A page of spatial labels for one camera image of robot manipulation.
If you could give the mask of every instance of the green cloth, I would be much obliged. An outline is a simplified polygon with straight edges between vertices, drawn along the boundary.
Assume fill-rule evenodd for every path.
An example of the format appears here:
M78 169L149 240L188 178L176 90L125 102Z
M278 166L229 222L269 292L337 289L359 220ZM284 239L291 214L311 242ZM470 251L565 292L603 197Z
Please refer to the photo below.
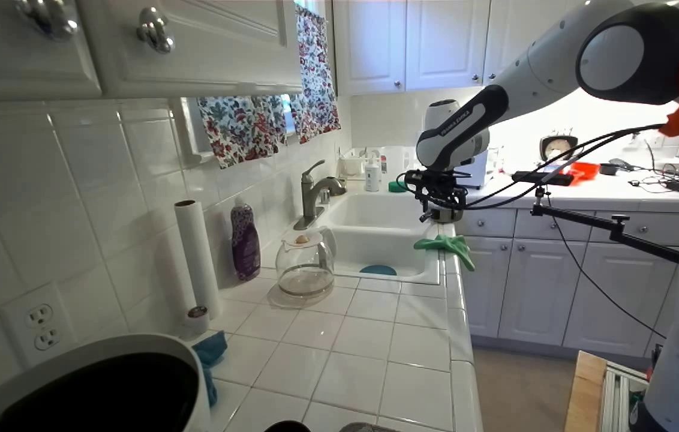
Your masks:
M438 253L452 253L462 260L462 265L468 271L475 271L475 263L470 257L474 247L465 245L465 239L446 239L446 235L438 235L435 240L417 240L416 251L438 251Z

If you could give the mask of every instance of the purple soap bottle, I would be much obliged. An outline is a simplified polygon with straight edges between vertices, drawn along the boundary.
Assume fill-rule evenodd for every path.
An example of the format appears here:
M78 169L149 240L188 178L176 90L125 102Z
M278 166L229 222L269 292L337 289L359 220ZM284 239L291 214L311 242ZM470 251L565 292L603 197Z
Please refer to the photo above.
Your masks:
M259 230L255 227L252 209L237 199L231 222L235 275L241 281L251 281L259 277L261 270Z

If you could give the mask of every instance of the drawer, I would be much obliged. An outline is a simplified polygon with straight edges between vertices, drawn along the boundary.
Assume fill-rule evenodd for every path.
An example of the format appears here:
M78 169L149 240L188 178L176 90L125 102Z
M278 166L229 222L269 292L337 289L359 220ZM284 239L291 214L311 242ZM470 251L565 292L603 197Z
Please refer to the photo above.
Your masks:
M553 216L533 216L530 211L522 211L516 216L516 230L515 235L516 239L549 239L549 240L560 240L560 228L565 234L566 240L589 240L589 235L593 234L591 227L583 227L583 223L575 223L575 222L561 222Z
M497 235L515 235L515 220L516 211L468 211L457 223L458 235L470 239L497 239Z
M679 245L679 214L630 214L627 235L637 235L661 245ZM593 242L609 240L608 230L595 230Z

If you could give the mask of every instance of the kitchen floor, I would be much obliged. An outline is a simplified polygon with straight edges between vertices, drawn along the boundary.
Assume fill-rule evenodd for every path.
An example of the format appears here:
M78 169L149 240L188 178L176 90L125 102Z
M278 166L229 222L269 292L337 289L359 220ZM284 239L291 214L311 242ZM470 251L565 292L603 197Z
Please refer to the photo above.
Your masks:
M575 360L475 348L485 432L561 432Z

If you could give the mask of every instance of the cabinet knob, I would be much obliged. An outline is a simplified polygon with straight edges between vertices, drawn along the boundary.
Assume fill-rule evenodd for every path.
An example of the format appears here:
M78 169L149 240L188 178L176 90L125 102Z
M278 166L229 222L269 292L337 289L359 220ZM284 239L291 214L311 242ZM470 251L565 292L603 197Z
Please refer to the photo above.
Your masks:
M18 0L18 11L49 40L79 32L64 0Z
M159 53L174 53L176 42L168 35L168 22L157 8L144 8L139 16L139 40L146 42Z

